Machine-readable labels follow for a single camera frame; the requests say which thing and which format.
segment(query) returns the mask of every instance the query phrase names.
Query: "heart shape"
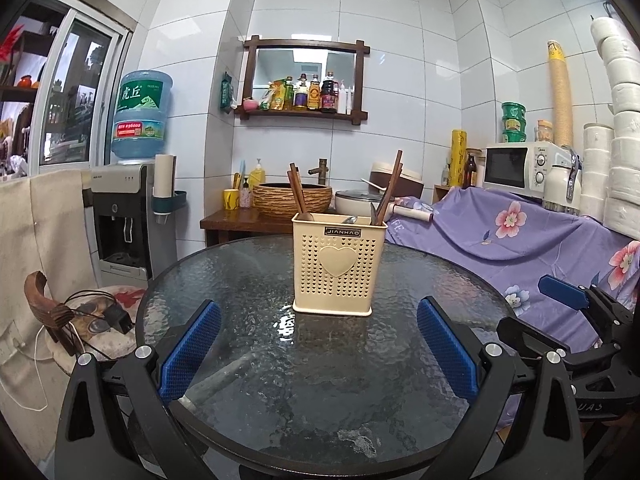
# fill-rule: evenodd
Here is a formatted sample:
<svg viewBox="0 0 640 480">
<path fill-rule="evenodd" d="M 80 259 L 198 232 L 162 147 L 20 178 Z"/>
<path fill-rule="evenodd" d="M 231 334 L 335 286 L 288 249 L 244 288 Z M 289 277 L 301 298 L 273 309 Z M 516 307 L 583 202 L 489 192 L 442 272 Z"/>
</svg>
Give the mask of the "heart shape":
<svg viewBox="0 0 640 480">
<path fill-rule="evenodd" d="M 318 260 L 334 278 L 341 276 L 354 266 L 358 253 L 350 247 L 337 249 L 332 246 L 323 247 L 318 251 Z"/>
</svg>

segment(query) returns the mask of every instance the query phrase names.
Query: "textured glass tabletop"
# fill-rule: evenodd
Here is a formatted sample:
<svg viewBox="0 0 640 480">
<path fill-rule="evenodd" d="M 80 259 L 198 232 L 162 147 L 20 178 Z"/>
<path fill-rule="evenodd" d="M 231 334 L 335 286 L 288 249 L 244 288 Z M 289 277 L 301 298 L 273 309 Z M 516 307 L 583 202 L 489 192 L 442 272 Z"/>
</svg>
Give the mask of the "textured glass tabletop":
<svg viewBox="0 0 640 480">
<path fill-rule="evenodd" d="M 194 254 L 156 280 L 140 307 L 147 343 L 203 300 L 222 310 L 183 405 L 252 454 L 318 466 L 405 458 L 448 439 L 467 403 L 420 335 L 416 306 L 434 296 L 487 342 L 510 312 L 503 297 L 450 262 L 385 244 L 371 316 L 297 314 L 292 262 L 291 237 L 248 238 Z"/>
</svg>

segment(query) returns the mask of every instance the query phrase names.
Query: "beige plastic utensil holder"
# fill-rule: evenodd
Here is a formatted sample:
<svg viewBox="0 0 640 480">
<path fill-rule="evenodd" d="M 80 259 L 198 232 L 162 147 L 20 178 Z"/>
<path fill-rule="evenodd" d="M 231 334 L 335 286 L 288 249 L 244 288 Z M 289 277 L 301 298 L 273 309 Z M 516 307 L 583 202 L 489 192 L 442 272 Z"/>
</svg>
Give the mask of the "beige plastic utensil holder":
<svg viewBox="0 0 640 480">
<path fill-rule="evenodd" d="M 360 216 L 315 214 L 315 222 L 293 217 L 293 309 L 313 314 L 369 316 L 386 224 Z"/>
</svg>

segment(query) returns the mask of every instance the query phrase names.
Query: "blue gripper pad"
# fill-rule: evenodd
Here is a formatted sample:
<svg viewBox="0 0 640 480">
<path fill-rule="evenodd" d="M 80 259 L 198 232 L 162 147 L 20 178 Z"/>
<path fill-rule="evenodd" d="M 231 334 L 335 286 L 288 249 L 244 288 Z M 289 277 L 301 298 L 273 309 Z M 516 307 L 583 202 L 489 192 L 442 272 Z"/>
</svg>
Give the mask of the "blue gripper pad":
<svg viewBox="0 0 640 480">
<path fill-rule="evenodd" d="M 416 318 L 418 329 L 453 392 L 469 403 L 473 402 L 479 391 L 476 364 L 426 298 L 418 304 Z"/>
<path fill-rule="evenodd" d="M 221 324 L 220 307 L 210 301 L 162 365 L 158 388 L 162 402 L 168 404 L 184 395 L 218 336 Z"/>
<path fill-rule="evenodd" d="M 538 281 L 538 290 L 552 300 L 559 301 L 574 310 L 580 310 L 589 306 L 589 300 L 583 290 L 558 280 L 549 274 L 542 276 Z"/>
</svg>

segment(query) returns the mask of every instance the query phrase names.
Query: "yellow bottle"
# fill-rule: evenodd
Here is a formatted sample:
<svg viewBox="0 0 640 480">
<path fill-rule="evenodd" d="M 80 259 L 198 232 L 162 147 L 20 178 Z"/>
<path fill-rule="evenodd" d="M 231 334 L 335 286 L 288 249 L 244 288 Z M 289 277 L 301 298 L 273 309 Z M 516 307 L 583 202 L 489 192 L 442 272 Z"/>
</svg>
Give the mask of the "yellow bottle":
<svg viewBox="0 0 640 480">
<path fill-rule="evenodd" d="M 266 173 L 260 165 L 260 159 L 258 159 L 258 165 L 249 173 L 249 188 L 253 189 L 258 184 L 264 184 L 266 180 Z"/>
</svg>

